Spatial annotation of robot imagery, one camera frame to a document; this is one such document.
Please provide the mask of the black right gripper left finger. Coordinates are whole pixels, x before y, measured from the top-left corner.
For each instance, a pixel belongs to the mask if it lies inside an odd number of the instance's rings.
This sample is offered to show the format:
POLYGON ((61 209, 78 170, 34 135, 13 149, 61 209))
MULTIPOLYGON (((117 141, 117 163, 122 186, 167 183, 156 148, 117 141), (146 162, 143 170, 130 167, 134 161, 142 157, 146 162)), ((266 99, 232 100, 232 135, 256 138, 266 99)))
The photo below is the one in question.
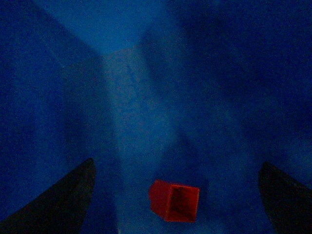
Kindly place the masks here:
POLYGON ((0 223, 2 234, 78 234, 96 178, 89 158, 0 223))

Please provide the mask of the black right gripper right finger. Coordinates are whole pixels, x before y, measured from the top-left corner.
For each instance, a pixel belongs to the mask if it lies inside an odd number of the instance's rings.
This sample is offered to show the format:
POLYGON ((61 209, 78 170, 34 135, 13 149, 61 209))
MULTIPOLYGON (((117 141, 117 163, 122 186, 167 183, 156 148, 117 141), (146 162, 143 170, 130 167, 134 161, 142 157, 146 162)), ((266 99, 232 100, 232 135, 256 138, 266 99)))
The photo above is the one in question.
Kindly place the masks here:
POLYGON ((264 210, 277 234, 312 232, 312 190, 264 162, 258 172, 264 210))

